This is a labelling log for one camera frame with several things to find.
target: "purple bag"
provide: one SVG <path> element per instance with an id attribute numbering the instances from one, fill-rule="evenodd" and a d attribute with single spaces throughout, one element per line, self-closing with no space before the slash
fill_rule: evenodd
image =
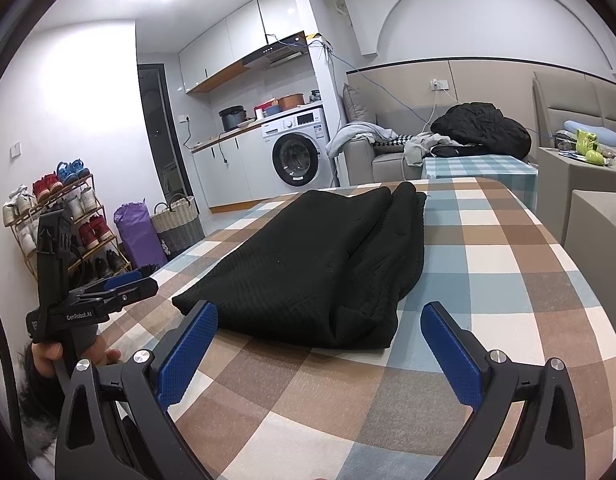
<path id="1" fill-rule="evenodd" d="M 115 224 L 135 269 L 150 264 L 155 264 L 159 268 L 168 263 L 157 231 L 150 222 L 146 200 L 124 204 L 117 209 Z"/>

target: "shoe rack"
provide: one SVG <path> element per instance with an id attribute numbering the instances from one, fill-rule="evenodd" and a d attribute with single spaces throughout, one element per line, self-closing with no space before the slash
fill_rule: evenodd
<path id="1" fill-rule="evenodd" d="M 10 231 L 12 232 L 13 237 L 15 238 L 15 241 L 17 242 L 19 250 L 21 251 L 21 255 L 23 256 L 24 263 L 26 264 L 26 268 L 33 275 L 35 281 L 37 280 L 37 250 L 35 249 L 33 252 L 31 252 L 29 255 L 26 256 L 26 251 L 23 249 L 21 245 L 21 241 L 19 240 L 19 236 L 17 234 L 18 228 L 22 224 L 32 223 L 41 214 L 48 211 L 54 204 L 58 202 L 62 202 L 66 198 L 66 196 L 72 193 L 73 191 L 79 191 L 83 189 L 84 187 L 88 187 L 88 186 L 92 188 L 92 191 L 95 195 L 95 202 L 97 203 L 97 208 L 93 209 L 92 211 L 87 212 L 84 216 L 75 218 L 74 219 L 74 229 L 78 230 L 79 226 L 84 221 L 88 220 L 91 216 L 95 214 L 103 215 L 104 219 L 106 220 L 106 224 L 107 224 L 108 218 L 106 216 L 106 208 L 97 198 L 97 191 L 95 190 L 95 177 L 93 176 L 93 174 L 90 174 L 84 178 L 80 178 L 74 184 L 70 184 L 70 186 L 65 186 L 61 188 L 58 192 L 52 194 L 50 197 L 48 197 L 48 199 L 46 199 L 42 203 L 39 203 L 33 206 L 32 208 L 30 208 L 25 214 L 16 217 L 14 221 L 8 225 L 8 227 L 10 228 Z M 129 270 L 131 267 L 131 264 L 126 259 L 126 257 L 123 255 L 123 253 L 119 250 L 119 240 L 117 238 L 117 235 L 111 232 L 110 238 L 107 238 L 105 241 L 100 242 L 99 244 L 97 244 L 96 247 L 92 248 L 91 250 L 85 251 L 84 253 L 82 253 L 82 257 L 78 259 L 76 263 L 68 267 L 68 272 L 70 273 L 73 270 L 77 269 L 82 264 L 82 261 L 88 260 L 95 253 L 107 247 L 108 244 L 111 244 L 115 248 L 115 251 L 117 252 L 117 254 L 119 254 L 121 259 L 123 259 L 126 263 L 123 269 L 116 272 L 114 275 L 117 276 L 118 274 L 122 274 L 126 272 L 127 270 Z"/>

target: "plaid tablecloth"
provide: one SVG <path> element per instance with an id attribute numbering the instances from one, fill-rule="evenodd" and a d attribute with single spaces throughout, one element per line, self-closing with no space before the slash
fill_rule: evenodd
<path id="1" fill-rule="evenodd" d="M 486 349 L 537 365 L 562 358 L 581 413 L 588 478 L 608 468 L 616 456 L 616 336 L 577 267 L 503 184 L 482 178 L 415 184 L 428 194 L 425 266 L 398 306 L 389 349 L 310 349 L 218 332 L 184 399 L 169 408 L 216 478 L 425 478 L 469 415 L 421 335 L 421 309 L 432 300 Z M 156 297 L 101 326 L 109 345 L 124 359 L 153 348 L 182 319 L 170 298 L 295 198 L 261 203 L 159 270 Z M 495 471 L 519 413 L 514 404 L 480 478 Z"/>
<path id="2" fill-rule="evenodd" d="M 481 155 L 424 159 L 422 178 L 482 176 L 498 180 L 511 190 L 530 211 L 536 211 L 537 169 L 513 156 Z"/>

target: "dark doorway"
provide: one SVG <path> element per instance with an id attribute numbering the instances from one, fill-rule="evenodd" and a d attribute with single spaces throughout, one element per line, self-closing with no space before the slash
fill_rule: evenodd
<path id="1" fill-rule="evenodd" d="M 172 119 L 163 65 L 142 64 L 137 66 L 137 70 L 148 140 L 163 195 L 167 202 L 176 194 L 191 196 L 192 188 Z"/>

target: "wall outlet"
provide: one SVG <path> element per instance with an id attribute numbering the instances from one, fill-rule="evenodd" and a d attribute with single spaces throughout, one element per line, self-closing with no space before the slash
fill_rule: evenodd
<path id="1" fill-rule="evenodd" d="M 430 82 L 430 90 L 431 91 L 435 91 L 435 90 L 448 90 L 450 88 L 450 86 L 448 86 L 448 80 L 447 79 L 433 79 Z"/>
<path id="2" fill-rule="evenodd" d="M 10 147 L 10 158 L 17 158 L 19 155 L 21 155 L 21 142 L 18 141 Z"/>

